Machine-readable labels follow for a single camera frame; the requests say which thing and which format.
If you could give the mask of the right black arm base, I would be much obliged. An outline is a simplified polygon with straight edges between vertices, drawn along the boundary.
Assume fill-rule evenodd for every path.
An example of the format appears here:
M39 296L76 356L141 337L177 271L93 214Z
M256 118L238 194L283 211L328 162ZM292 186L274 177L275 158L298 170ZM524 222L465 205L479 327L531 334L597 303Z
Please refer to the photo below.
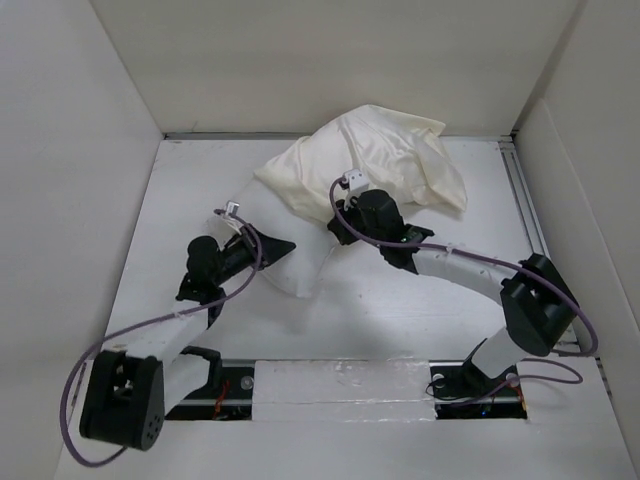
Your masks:
M518 370L509 366L495 378L487 377L471 358L483 340L463 361L429 363L425 393L434 401L437 420L485 420L527 418Z

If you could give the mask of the white pillow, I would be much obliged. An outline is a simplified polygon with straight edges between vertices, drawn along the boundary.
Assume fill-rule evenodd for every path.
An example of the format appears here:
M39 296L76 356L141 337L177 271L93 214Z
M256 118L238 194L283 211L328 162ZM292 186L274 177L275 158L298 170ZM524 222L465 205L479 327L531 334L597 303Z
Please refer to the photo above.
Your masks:
M310 298L323 265L337 245L328 229L294 212L271 189L257 179L251 180L232 201L239 205L239 216L268 237L288 241L296 248L263 276L281 291Z

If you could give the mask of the cream pillowcase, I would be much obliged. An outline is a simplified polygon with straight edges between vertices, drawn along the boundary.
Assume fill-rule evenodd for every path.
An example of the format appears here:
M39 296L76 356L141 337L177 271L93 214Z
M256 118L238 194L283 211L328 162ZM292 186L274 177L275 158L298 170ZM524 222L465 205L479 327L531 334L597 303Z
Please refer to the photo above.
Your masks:
M445 128L434 119L363 105L298 139L254 175L295 214L323 223L333 216L330 185L353 169L399 204L446 203L464 212L466 187L440 139Z

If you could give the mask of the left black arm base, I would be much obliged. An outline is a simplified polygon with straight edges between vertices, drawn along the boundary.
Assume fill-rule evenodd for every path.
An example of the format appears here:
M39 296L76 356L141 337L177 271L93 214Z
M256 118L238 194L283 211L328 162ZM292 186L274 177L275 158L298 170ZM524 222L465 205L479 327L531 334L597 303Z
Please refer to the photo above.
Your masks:
M254 360L223 360L218 351L190 346L178 356L165 382L166 420L252 419Z

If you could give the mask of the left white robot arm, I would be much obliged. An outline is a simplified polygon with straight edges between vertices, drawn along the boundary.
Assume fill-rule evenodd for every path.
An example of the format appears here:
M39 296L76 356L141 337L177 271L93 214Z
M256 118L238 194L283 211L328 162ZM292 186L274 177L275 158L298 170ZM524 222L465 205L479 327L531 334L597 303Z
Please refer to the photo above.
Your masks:
M295 248L291 241L250 226L225 245L211 236L192 240L176 295L178 316L157 323L121 351L105 349L95 357L79 422L81 436L146 451L166 415L186 397L227 392L220 353L194 342L220 316L226 281L250 267L270 267Z

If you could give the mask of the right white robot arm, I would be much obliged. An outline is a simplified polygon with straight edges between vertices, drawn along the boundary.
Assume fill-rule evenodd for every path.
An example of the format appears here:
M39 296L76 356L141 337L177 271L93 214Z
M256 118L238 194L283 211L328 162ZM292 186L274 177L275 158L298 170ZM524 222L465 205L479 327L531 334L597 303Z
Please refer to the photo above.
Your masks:
M328 228L340 244L361 240L397 269L449 281L501 306L503 327L482 340L454 376L473 393L486 393L529 356L548 356L578 315L573 294L543 255L512 264L433 243L433 231L406 223L395 201L379 189L330 202L334 217Z

